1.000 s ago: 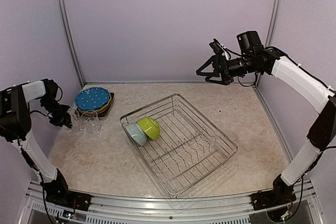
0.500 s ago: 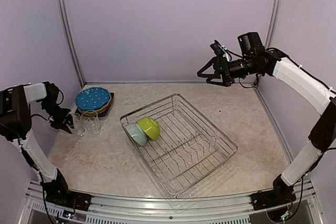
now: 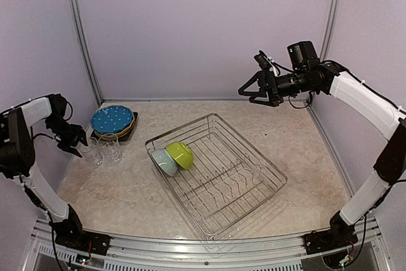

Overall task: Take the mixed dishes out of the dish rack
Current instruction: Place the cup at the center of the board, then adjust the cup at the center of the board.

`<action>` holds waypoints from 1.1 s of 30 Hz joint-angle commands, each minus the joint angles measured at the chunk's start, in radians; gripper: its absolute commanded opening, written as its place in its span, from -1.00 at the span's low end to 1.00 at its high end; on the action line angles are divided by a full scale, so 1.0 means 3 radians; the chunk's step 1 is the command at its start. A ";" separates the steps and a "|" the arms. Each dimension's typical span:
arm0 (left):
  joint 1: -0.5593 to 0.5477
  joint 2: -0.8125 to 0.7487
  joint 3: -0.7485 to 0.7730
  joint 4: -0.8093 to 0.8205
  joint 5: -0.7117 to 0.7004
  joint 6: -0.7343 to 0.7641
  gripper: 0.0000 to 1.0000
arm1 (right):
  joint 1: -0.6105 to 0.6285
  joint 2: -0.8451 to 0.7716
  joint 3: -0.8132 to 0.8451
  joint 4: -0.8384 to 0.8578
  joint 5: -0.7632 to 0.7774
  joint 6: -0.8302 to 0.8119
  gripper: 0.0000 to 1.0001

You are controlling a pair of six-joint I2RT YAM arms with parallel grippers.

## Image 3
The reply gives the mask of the clear glass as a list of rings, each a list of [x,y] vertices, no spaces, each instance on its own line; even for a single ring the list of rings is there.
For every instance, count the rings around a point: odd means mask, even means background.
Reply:
[[[79,152],[87,163],[93,166],[98,166],[103,162],[103,156],[97,144],[96,138],[87,138],[87,145],[81,143]]]
[[[117,164],[122,161],[122,152],[116,134],[101,135],[98,139],[98,146],[107,164]]]

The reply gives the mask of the blue polka dot plate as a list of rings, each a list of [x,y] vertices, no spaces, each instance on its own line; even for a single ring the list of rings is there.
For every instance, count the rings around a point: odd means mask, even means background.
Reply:
[[[91,127],[99,134],[120,133],[134,120],[131,109],[122,105],[111,105],[96,111],[91,118]]]

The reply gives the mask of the black floral square plate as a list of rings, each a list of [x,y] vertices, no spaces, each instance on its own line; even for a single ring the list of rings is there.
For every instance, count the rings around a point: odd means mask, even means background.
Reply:
[[[137,112],[133,112],[133,115],[135,115],[135,117],[136,117],[135,126],[133,127],[133,129],[132,129],[128,134],[126,134],[126,135],[124,135],[124,136],[118,138],[118,141],[119,141],[119,142],[126,142],[126,141],[128,141],[129,138],[131,137],[131,134],[133,133],[133,130],[136,128],[136,125],[137,125],[137,122],[138,122],[138,113],[137,113]],[[97,137],[97,136],[93,133],[93,131],[92,131],[92,133],[91,133],[91,136],[92,136],[92,137],[95,137],[97,140],[100,138],[100,137]]]

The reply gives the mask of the yellow polka dot plate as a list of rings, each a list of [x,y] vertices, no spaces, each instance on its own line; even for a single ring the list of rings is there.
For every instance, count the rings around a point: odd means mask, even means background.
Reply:
[[[118,133],[101,134],[101,133],[99,133],[97,131],[93,131],[93,133],[97,137],[107,136],[107,138],[111,138],[113,136],[116,136],[116,137],[120,138],[120,137],[128,134],[133,129],[133,127],[135,126],[135,122],[136,122],[136,117],[135,117],[135,115],[133,115],[133,118],[132,118],[132,121],[131,121],[130,125],[128,127],[124,128],[122,131],[120,131]]]

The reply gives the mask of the grey striped bowl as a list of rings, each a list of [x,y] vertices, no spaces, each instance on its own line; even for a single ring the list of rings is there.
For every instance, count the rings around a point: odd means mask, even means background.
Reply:
[[[166,149],[157,149],[151,153],[152,159],[165,174],[173,177],[178,171],[178,164],[169,155]]]

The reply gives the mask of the green bowl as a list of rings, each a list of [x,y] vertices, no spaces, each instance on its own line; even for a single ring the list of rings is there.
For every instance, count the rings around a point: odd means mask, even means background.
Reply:
[[[183,169],[190,169],[193,164],[194,154],[183,142],[173,142],[166,146],[169,155]]]

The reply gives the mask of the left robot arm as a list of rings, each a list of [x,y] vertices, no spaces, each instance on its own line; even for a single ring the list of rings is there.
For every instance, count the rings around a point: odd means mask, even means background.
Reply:
[[[88,146],[86,132],[82,126],[69,123],[70,119],[65,117],[67,108],[72,105],[65,97],[50,94],[1,112],[1,173],[20,184],[30,200],[55,223],[68,220],[73,209],[40,172],[31,129],[44,121],[54,134],[57,147],[80,157],[77,147]]]

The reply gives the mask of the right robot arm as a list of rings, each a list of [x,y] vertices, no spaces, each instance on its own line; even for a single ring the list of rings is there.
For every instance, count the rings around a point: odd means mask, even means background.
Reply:
[[[324,241],[330,248],[338,248],[349,238],[348,227],[374,209],[405,172],[405,111],[387,101],[336,62],[303,60],[290,74],[277,77],[268,60],[257,56],[256,61],[260,71],[238,90],[251,103],[277,107],[287,96],[303,92],[323,92],[358,112],[387,141],[372,173],[350,201],[331,219],[332,228],[326,231]]]

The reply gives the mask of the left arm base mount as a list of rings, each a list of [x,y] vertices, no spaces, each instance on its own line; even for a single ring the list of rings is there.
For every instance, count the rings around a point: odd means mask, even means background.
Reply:
[[[49,225],[52,233],[55,234],[54,241],[67,248],[106,256],[112,237],[84,230],[76,211],[70,205],[67,207],[67,217],[62,220],[57,220],[51,213],[48,213]]]

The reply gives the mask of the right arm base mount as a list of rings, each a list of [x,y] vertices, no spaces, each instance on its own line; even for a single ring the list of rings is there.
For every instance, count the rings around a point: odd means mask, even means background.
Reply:
[[[358,237],[355,225],[348,225],[338,211],[330,219],[330,227],[326,230],[311,231],[303,236],[306,254],[315,254],[356,244]]]

